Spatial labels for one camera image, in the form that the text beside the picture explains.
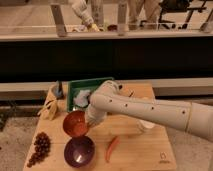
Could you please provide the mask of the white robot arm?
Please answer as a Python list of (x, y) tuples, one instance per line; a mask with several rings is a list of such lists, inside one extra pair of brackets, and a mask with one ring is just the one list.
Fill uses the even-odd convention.
[(141, 99), (119, 94), (120, 85), (103, 82), (90, 96), (85, 121), (99, 125), (107, 113), (120, 113), (187, 132), (213, 142), (213, 106), (193, 102)]

